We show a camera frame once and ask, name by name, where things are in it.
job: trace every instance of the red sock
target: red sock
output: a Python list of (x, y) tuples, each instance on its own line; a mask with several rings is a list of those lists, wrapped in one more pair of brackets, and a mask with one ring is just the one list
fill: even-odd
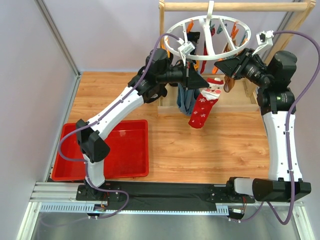
[(196, 99), (189, 125), (195, 129), (200, 129), (210, 114), (212, 107), (218, 102), (224, 81), (219, 78), (208, 78), (209, 88), (202, 90)]

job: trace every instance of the santa hat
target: santa hat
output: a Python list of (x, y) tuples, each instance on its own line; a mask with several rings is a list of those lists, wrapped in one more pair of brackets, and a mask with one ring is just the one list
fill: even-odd
[(221, 80), (221, 79), (218, 78), (218, 77), (215, 77), (214, 79), (208, 77), (206, 81), (207, 81), (208, 83), (210, 83), (210, 84), (219, 84), (219, 85), (223, 85), (223, 84), (224, 84), (224, 81)]

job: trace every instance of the table surface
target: table surface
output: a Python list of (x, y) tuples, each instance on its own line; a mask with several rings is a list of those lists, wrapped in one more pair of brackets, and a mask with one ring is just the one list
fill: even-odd
[[(134, 75), (85, 72), (68, 122), (98, 114)], [(194, 129), (182, 113), (158, 115), (157, 108), (157, 102), (144, 104), (125, 118), (148, 121), (149, 174), (121, 180), (224, 184), (229, 177), (268, 177), (269, 146), (259, 112), (211, 113), (203, 128)]]

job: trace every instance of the wooden rack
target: wooden rack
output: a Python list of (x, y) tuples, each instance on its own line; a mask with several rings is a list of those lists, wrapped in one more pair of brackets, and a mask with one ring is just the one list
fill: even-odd
[[(165, 2), (159, 0), (160, 35), (165, 32), (165, 12), (206, 12), (208, 2)], [(297, 31), (316, 5), (316, 0), (303, 0), (302, 2), (214, 2), (214, 12), (294, 12), (285, 30)], [(281, 34), (274, 43), (266, 57), (268, 64), (277, 51), (285, 49), (290, 42), (292, 34)], [(204, 74), (206, 77), (220, 77), (223, 75)], [(257, 111), (256, 85), (248, 79), (236, 81), (230, 93), (220, 96), (212, 111), (218, 112), (250, 112)], [(158, 101), (159, 113), (179, 113), (177, 108), (177, 89), (168, 87), (168, 96)]]

